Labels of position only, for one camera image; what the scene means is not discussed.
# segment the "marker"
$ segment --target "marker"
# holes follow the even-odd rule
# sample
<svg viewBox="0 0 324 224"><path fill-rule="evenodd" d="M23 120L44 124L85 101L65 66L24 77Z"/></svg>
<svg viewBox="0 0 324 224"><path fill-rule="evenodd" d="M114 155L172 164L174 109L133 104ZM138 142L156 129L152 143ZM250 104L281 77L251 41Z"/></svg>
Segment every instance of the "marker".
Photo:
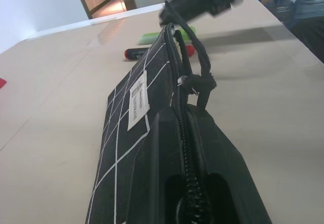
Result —
<svg viewBox="0 0 324 224"><path fill-rule="evenodd" d="M130 60L138 60L148 49L149 48L129 48L125 50L125 58ZM195 53L195 48L191 45L187 45L186 49L189 57L191 57Z"/></svg>

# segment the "zipper teeth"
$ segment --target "zipper teeth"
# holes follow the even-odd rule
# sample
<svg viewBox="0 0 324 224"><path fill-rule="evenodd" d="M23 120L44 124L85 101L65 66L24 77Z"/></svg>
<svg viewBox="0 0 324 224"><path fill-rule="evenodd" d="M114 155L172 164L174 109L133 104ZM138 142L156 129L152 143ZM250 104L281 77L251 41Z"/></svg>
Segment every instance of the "zipper teeth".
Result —
<svg viewBox="0 0 324 224"><path fill-rule="evenodd" d="M172 25L167 26L167 42L170 45L173 58L177 67L177 76L183 76L182 63L180 63L176 57L175 45L172 43L173 38L170 37L170 29ZM180 134L182 139L182 150L184 159L184 171L185 171L185 214L186 223L192 224L206 224L210 223L210 207L205 192L202 190L201 181L198 177L197 170L195 168L193 151L189 143L189 137L186 125L186 114L184 111L183 91L181 87L178 87L178 116L180 124Z"/></svg>

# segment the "floor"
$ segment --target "floor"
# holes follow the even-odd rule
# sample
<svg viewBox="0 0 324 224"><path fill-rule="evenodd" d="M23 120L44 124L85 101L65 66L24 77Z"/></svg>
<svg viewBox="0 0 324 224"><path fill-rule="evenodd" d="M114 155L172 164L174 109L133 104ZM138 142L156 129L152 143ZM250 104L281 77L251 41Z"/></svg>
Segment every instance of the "floor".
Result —
<svg viewBox="0 0 324 224"><path fill-rule="evenodd" d="M106 15L113 15L123 12L123 6L120 0L111 0L104 7L92 15L92 18L98 18Z"/></svg>

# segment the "grid pattern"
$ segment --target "grid pattern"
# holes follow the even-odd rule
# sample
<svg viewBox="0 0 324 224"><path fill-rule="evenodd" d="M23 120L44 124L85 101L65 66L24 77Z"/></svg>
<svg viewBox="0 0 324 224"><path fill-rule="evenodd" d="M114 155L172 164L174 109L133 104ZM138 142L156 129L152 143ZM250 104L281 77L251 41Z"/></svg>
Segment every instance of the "grid pattern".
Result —
<svg viewBox="0 0 324 224"><path fill-rule="evenodd" d="M155 115L170 106L173 97L172 69L163 30L155 43L134 65L108 97L101 152L86 223L126 221L133 162L145 140ZM130 131L127 131L129 89L147 70L147 91L150 110Z"/></svg>

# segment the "green object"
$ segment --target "green object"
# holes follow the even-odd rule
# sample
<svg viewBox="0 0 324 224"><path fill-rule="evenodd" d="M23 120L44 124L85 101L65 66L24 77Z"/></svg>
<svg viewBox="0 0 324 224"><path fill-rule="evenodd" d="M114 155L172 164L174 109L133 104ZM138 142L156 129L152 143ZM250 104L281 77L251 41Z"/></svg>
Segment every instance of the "green object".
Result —
<svg viewBox="0 0 324 224"><path fill-rule="evenodd" d="M190 27L190 29L196 34L196 28L194 28L193 26ZM180 29L180 32L182 34L183 40L184 42L189 41L189 37L188 34L183 30ZM155 42L155 40L157 39L158 35L160 34L160 32L153 32L153 33L147 33L144 34L139 41L138 45L148 45L148 44L153 44Z"/></svg>

